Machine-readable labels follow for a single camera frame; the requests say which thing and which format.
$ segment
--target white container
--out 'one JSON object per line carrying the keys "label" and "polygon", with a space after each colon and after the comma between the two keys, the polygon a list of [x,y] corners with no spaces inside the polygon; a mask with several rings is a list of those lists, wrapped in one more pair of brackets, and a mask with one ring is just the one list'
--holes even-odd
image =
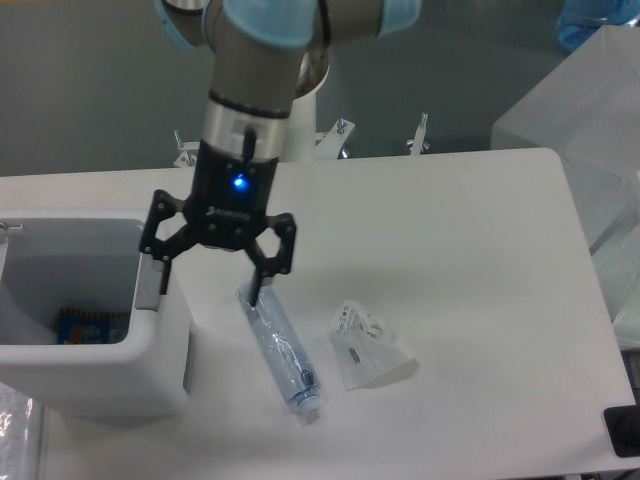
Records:
{"label": "white container", "polygon": [[[0,211],[0,381],[64,414],[163,416],[188,403],[193,320],[138,252],[141,211]],[[129,311],[120,343],[56,345],[64,306]]]}

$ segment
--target transparent plastic sheet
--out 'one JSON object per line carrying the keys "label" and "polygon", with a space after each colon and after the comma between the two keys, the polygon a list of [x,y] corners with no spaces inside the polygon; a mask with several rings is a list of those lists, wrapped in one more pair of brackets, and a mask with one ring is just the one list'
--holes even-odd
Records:
{"label": "transparent plastic sheet", "polygon": [[613,330],[621,350],[640,348],[640,285],[616,315]]}
{"label": "transparent plastic sheet", "polygon": [[0,479],[36,480],[42,406],[0,383]]}
{"label": "transparent plastic sheet", "polygon": [[492,130],[493,149],[560,155],[589,246],[629,204],[639,168],[638,42],[640,28],[600,28]]}
{"label": "transparent plastic sheet", "polygon": [[615,319],[640,282],[640,225],[628,208],[592,254],[609,316]]}

